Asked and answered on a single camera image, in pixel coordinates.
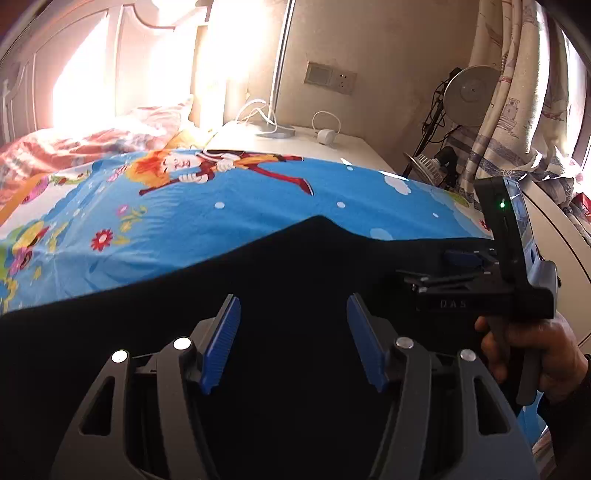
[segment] blue gripper pad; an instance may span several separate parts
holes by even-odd
[[[227,308],[218,314],[219,321],[215,333],[203,354],[203,368],[199,386],[201,391],[209,395],[222,377],[223,369],[228,361],[230,349],[240,325],[240,300],[232,297]]]
[[[383,328],[380,328],[384,331],[380,336],[375,330],[375,327],[379,327],[379,321],[387,323],[387,326],[383,325]],[[389,346],[392,345],[396,332],[387,320],[372,317],[357,294],[351,295],[347,300],[347,322],[365,376],[378,392],[382,392],[388,384],[385,368],[389,360]]]

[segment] white cloud print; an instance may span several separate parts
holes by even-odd
[[[394,175],[393,173],[388,173],[387,171],[380,173],[384,174],[384,181],[392,188],[395,188],[398,193],[402,195],[408,195],[411,193],[412,190],[408,186],[407,179]]]

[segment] wall switch panel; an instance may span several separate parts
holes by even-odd
[[[318,85],[334,90],[335,92],[351,95],[356,79],[357,74],[355,72],[309,61],[304,83]]]

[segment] blue bedsheet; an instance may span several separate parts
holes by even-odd
[[[461,197],[393,174],[268,154],[124,154],[45,177],[2,225],[2,311],[153,278],[314,215],[381,240],[490,237]]]

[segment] curtain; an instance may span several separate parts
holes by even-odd
[[[480,0],[470,65],[499,81],[479,128],[449,138],[457,189],[476,207],[476,179],[530,175],[561,207],[581,191],[571,155],[583,120],[586,69],[560,27],[534,0]]]

